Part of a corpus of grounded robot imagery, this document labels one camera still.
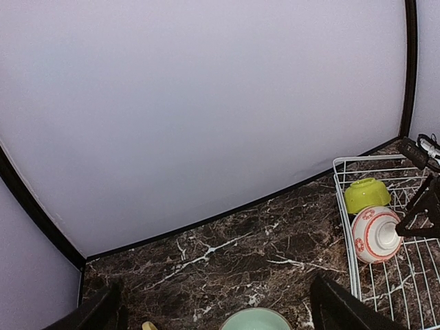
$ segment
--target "light green bowl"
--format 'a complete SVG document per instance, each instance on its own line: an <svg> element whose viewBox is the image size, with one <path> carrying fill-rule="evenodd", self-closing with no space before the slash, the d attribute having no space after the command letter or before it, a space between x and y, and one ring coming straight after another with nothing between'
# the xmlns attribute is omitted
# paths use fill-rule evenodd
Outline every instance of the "light green bowl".
<svg viewBox="0 0 440 330"><path fill-rule="evenodd" d="M391 196L382 181L368 177L353 182L344 193L346 211L352 215L369 206L385 206Z"/></svg>
<svg viewBox="0 0 440 330"><path fill-rule="evenodd" d="M293 330L279 313L266 308L248 308L235 313L220 330Z"/></svg>

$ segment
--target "white backdrop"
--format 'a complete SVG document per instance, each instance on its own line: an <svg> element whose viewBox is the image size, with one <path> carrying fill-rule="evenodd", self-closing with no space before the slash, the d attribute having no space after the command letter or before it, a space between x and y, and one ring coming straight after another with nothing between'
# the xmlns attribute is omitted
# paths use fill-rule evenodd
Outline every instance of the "white backdrop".
<svg viewBox="0 0 440 330"><path fill-rule="evenodd" d="M42 329L76 308L80 272L0 179L0 329Z"/></svg>
<svg viewBox="0 0 440 330"><path fill-rule="evenodd" d="M0 139L90 256L397 135L404 3L117 1L0 11Z"/></svg>
<svg viewBox="0 0 440 330"><path fill-rule="evenodd" d="M410 137L435 133L440 139L440 3L418 1L419 66Z"/></svg>

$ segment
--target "black object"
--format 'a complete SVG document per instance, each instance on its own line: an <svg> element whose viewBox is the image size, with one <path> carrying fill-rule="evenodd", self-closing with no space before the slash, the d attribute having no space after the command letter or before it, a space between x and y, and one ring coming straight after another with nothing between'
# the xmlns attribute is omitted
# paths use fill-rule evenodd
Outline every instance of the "black object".
<svg viewBox="0 0 440 330"><path fill-rule="evenodd" d="M405 0L406 11L406 82L404 108L401 115L399 137L410 133L413 118L415 87L417 82L417 6L416 0Z"/></svg>
<svg viewBox="0 0 440 330"><path fill-rule="evenodd" d="M438 155L440 153L440 146L437 143L437 138L435 134L432 134L431 136L432 138L428 137L425 134L419 134L419 136L417 137L417 145L428 156L428 163L426 164L426 166L430 170L440 173L440 165L437 162L437 160L440 160L440 155Z"/></svg>
<svg viewBox="0 0 440 330"><path fill-rule="evenodd" d="M440 238L440 178L429 175L407 205L408 213L396 225L396 232L404 237ZM432 226L411 228L406 226L419 213L428 212Z"/></svg>
<svg viewBox="0 0 440 330"><path fill-rule="evenodd" d="M79 270L85 266L85 258L65 238L63 233L54 225L47 216L26 185L21 181L15 168L10 163L3 149L0 147L0 177L27 215L55 245L55 247Z"/></svg>
<svg viewBox="0 0 440 330"><path fill-rule="evenodd" d="M428 164L427 152L420 149L414 141L404 137L397 147L399 152L407 157L419 170L423 170Z"/></svg>
<svg viewBox="0 0 440 330"><path fill-rule="evenodd" d="M329 278L317 276L310 287L316 330L404 330L405 327L377 313Z"/></svg>
<svg viewBox="0 0 440 330"><path fill-rule="evenodd" d="M80 275L80 289L78 292L78 306L80 306L83 303L84 278L85 278L85 267L81 270L81 275Z"/></svg>
<svg viewBox="0 0 440 330"><path fill-rule="evenodd" d="M120 303L119 285L103 287L68 316L44 330L127 330L128 311Z"/></svg>

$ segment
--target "white bowl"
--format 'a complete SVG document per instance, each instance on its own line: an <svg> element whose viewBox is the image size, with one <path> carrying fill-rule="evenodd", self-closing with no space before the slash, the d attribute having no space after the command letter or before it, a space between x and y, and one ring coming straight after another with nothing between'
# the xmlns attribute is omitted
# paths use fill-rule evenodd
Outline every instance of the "white bowl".
<svg viewBox="0 0 440 330"><path fill-rule="evenodd" d="M267 308L248 308L232 315L220 330L293 330L288 321Z"/></svg>
<svg viewBox="0 0 440 330"><path fill-rule="evenodd" d="M364 263L383 263L399 251L403 237L395 226L399 217L385 206L363 209L351 225L356 256Z"/></svg>

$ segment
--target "white bowl with red pattern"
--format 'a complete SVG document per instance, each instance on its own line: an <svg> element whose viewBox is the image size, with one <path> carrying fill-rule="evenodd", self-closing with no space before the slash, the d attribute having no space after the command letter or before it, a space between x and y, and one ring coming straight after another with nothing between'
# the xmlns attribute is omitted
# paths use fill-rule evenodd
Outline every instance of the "white bowl with red pattern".
<svg viewBox="0 0 440 330"><path fill-rule="evenodd" d="M369 206L351 224L356 256L364 263L383 263L399 251L403 237L395 226L397 214L385 206Z"/></svg>

